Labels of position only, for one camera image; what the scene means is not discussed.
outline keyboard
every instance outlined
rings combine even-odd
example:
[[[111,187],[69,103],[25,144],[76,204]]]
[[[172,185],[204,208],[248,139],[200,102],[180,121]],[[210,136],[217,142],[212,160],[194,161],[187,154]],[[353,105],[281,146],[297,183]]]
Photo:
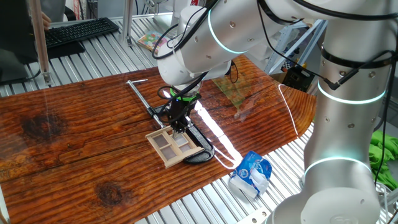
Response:
[[[51,48],[118,30],[119,26],[114,22],[108,18],[100,18],[70,26],[52,28],[45,33],[45,41],[47,48]]]

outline book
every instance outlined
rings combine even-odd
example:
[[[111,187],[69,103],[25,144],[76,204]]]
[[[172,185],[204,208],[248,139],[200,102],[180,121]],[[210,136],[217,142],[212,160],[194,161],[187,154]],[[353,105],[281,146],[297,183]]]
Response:
[[[153,51],[156,42],[160,39],[162,36],[161,33],[156,32],[156,31],[149,31],[146,33],[144,36],[142,36],[137,43],[140,44],[141,46],[145,47],[146,49]],[[163,39],[159,42],[157,48],[155,49],[155,54],[158,53],[160,47],[169,41],[169,38],[163,37]]]

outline wooden table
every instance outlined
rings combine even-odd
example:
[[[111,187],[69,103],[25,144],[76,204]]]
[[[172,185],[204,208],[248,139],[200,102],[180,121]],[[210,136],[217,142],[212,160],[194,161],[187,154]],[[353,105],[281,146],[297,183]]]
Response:
[[[279,86],[244,56],[234,61],[238,82],[205,81],[209,116],[192,114],[215,147],[244,157],[296,139],[284,98],[303,134],[315,97]],[[136,86],[147,101],[164,103],[156,68],[0,99],[0,184],[12,223],[134,223],[231,172],[217,159],[164,169],[145,138],[159,125],[126,84],[143,78]]]

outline green cloth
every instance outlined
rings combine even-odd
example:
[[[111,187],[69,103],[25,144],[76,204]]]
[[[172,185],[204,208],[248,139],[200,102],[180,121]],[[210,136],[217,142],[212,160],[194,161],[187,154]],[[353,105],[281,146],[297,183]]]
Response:
[[[376,131],[375,133],[373,133],[371,145],[369,147],[369,158],[371,162],[373,178],[376,177],[376,172],[379,169],[381,162],[382,135],[382,131]],[[398,182],[394,178],[392,178],[390,170],[387,166],[387,161],[393,161],[398,159],[398,139],[386,134],[384,145],[384,161],[383,165],[381,166],[379,176],[377,177],[377,181],[386,185],[391,190],[395,190],[396,188],[398,188]]]

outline blue and white package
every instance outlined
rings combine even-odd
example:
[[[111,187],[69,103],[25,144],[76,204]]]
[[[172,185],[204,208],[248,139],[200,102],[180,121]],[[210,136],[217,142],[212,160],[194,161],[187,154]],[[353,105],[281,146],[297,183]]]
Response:
[[[250,151],[234,170],[229,182],[255,198],[258,193],[263,194],[267,190],[271,172],[269,161]]]

